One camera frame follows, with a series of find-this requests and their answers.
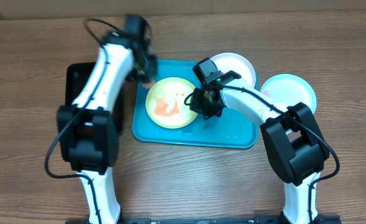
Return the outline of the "green orange scrub sponge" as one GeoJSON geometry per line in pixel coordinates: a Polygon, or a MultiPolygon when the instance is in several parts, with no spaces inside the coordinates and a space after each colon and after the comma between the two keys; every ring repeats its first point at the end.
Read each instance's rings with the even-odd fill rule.
{"type": "Polygon", "coordinates": [[[156,84],[156,81],[154,79],[151,79],[149,82],[142,82],[141,86],[145,89],[151,89],[151,87],[154,86],[154,84],[156,84]]]}

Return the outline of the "pink white plate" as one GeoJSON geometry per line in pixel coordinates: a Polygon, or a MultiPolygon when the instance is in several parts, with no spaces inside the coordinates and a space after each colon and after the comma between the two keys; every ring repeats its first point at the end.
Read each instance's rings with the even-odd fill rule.
{"type": "Polygon", "coordinates": [[[211,57],[217,68],[223,73],[230,70],[238,73],[251,87],[257,84],[257,74],[253,65],[243,56],[235,53],[221,53],[211,57]]]}

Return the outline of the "yellow green plate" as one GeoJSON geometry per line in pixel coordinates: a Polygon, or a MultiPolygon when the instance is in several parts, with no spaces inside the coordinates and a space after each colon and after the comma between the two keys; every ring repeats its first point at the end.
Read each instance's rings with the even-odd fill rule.
{"type": "Polygon", "coordinates": [[[184,103],[194,89],[195,86],[183,78],[168,77],[158,81],[151,87],[145,99],[148,116],[163,128],[177,129],[187,126],[198,115],[184,103]]]}

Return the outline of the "light blue plate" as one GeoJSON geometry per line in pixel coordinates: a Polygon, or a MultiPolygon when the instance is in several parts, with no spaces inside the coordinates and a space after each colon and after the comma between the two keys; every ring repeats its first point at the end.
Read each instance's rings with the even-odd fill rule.
{"type": "Polygon", "coordinates": [[[288,106],[302,102],[310,108],[312,114],[315,114],[317,107],[315,91],[306,80],[296,75],[275,75],[262,85],[260,92],[288,106]]]}

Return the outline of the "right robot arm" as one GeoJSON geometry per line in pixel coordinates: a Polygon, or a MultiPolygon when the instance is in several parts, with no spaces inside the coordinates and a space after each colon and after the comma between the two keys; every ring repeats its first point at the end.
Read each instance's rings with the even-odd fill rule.
{"type": "Polygon", "coordinates": [[[191,111],[209,119],[229,108],[259,126],[270,166],[285,185],[281,222],[324,223],[316,210],[316,187],[331,151],[311,109],[265,96],[238,73],[220,71],[210,58],[198,62],[193,72],[201,87],[184,101],[191,111]]]}

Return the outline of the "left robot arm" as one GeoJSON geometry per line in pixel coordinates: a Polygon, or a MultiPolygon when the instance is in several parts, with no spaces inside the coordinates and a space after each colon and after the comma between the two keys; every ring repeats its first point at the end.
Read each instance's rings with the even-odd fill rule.
{"type": "Polygon", "coordinates": [[[153,83],[157,57],[151,53],[152,31],[139,15],[128,14],[123,29],[113,27],[95,37],[99,54],[91,75],[70,105],[57,112],[58,135],[45,157],[54,179],[79,178],[89,206],[87,223],[121,222],[112,167],[119,152],[113,110],[127,77],[153,83]]]}

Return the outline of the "teal plastic serving tray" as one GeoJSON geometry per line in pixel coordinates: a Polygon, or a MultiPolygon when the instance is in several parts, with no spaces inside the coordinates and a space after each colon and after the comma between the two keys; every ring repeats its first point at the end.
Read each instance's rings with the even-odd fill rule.
{"type": "Polygon", "coordinates": [[[145,100],[148,89],[137,89],[132,133],[141,141],[168,144],[185,144],[206,147],[231,147],[247,149],[258,138],[258,127],[244,115],[225,108],[221,117],[207,120],[198,115],[182,128],[169,129],[156,124],[147,113],[145,100]]]}

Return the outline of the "black rectangular tray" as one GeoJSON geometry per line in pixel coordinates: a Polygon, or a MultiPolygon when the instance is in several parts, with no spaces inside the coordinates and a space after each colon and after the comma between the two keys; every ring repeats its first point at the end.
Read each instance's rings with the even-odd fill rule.
{"type": "MultiPolygon", "coordinates": [[[[65,105],[71,105],[81,93],[91,75],[95,62],[73,63],[66,70],[65,105]]],[[[118,135],[123,134],[124,122],[124,94],[120,89],[113,107],[112,117],[118,135]]]]}

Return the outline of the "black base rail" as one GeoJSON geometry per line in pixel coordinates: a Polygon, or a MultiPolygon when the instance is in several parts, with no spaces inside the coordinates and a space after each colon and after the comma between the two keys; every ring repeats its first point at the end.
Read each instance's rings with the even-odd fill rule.
{"type": "MultiPolygon", "coordinates": [[[[66,221],[66,224],[89,223],[88,220],[66,221]]],[[[169,220],[151,220],[149,218],[131,218],[118,221],[122,224],[281,224],[289,223],[281,215],[257,215],[253,218],[218,218],[218,219],[169,219],[169,220]]],[[[317,224],[341,224],[340,216],[318,215],[314,221],[317,224]]]]}

